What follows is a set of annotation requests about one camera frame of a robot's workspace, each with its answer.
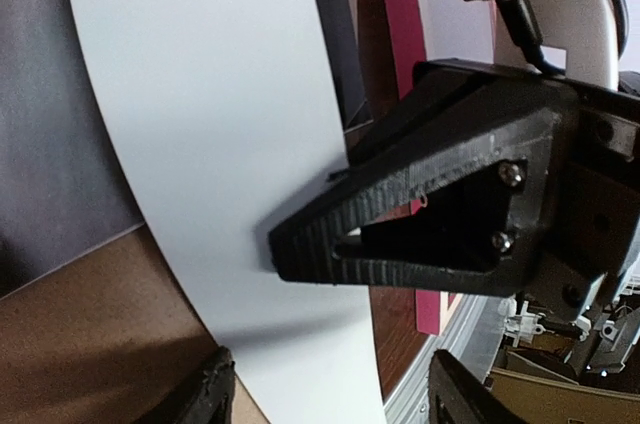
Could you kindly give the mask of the pink wooden picture frame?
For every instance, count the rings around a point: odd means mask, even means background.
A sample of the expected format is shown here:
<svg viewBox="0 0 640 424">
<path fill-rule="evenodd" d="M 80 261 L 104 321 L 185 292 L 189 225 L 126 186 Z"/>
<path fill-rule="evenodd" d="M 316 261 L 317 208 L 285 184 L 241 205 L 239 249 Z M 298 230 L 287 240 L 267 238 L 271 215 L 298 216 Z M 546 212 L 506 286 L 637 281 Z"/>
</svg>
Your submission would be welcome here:
<svg viewBox="0 0 640 424">
<path fill-rule="evenodd" d="M 389 28 L 398 97 L 413 88 L 413 68 L 427 58 L 423 14 L 426 0 L 383 0 Z M 460 304 L 460 294 L 445 291 L 415 293 L 416 330 L 440 336 Z"/>
</svg>

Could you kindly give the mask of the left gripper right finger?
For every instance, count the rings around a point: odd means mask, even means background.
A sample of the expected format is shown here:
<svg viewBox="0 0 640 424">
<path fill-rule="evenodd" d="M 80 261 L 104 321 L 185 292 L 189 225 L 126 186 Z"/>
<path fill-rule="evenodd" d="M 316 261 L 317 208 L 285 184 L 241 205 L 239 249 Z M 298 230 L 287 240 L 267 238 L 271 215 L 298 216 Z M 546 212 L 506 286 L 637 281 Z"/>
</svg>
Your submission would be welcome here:
<svg viewBox="0 0 640 424">
<path fill-rule="evenodd" d="M 429 367 L 429 422 L 516 424 L 508 410 L 449 351 L 434 352 Z"/>
</svg>

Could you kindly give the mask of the white mat board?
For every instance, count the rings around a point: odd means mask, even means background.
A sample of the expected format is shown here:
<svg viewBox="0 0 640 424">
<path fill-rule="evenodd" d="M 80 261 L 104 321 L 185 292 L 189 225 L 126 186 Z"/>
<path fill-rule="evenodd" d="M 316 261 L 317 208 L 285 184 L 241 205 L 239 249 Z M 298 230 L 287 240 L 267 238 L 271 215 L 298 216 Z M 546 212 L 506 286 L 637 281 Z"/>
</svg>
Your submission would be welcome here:
<svg viewBox="0 0 640 424">
<path fill-rule="evenodd" d="M 273 423 L 385 419 L 368 290 L 293 284 L 269 230 L 346 162 L 315 0 L 71 0 L 171 271 Z"/>
</svg>

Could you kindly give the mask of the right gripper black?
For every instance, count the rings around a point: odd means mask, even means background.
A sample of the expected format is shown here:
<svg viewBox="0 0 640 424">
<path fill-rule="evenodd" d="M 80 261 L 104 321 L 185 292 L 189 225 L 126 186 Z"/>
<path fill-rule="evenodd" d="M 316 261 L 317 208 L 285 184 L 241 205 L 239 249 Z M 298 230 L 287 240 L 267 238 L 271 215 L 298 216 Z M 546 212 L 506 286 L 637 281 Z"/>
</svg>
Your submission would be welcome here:
<svg viewBox="0 0 640 424">
<path fill-rule="evenodd" d="M 639 75 L 616 92 L 582 87 L 579 127 L 534 293 L 573 322 L 612 303 L 639 259 Z"/>
</svg>

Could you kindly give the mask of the dalmatian dog photo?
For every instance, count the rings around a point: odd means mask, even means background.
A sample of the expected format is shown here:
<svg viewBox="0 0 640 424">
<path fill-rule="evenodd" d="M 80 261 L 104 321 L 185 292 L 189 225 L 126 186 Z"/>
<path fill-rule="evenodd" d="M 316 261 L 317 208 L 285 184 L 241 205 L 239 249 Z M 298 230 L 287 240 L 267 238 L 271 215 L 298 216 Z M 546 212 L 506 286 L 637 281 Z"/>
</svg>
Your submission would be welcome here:
<svg viewBox="0 0 640 424">
<path fill-rule="evenodd" d="M 342 130 L 364 105 L 348 0 L 315 0 Z M 110 139 L 71 0 L 1 0 L 1 292 L 148 226 Z"/>
</svg>

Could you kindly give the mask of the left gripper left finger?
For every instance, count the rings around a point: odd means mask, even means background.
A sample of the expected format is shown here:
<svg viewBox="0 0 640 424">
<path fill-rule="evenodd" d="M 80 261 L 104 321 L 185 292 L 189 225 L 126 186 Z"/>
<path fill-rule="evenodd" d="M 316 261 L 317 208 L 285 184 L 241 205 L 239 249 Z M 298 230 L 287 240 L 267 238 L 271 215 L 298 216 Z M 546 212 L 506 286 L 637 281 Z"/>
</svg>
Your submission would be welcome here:
<svg viewBox="0 0 640 424">
<path fill-rule="evenodd" d="M 234 396 L 235 362 L 221 346 L 136 423 L 229 424 Z"/>
</svg>

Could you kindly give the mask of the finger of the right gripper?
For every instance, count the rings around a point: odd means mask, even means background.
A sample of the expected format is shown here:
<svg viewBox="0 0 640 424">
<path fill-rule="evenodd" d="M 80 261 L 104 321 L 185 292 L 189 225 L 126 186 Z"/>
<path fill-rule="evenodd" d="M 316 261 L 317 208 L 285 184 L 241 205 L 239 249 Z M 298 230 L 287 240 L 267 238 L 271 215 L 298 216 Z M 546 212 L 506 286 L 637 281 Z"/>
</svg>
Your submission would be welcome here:
<svg viewBox="0 0 640 424">
<path fill-rule="evenodd" d="M 565 87 L 471 61 L 422 62 L 413 89 L 349 153 L 353 167 L 489 167 L 565 161 Z"/>
<path fill-rule="evenodd" d="M 564 87 L 566 159 L 578 117 Z M 511 295 L 532 279 L 563 164 L 350 165 L 270 231 L 273 264 L 291 282 Z"/>
</svg>

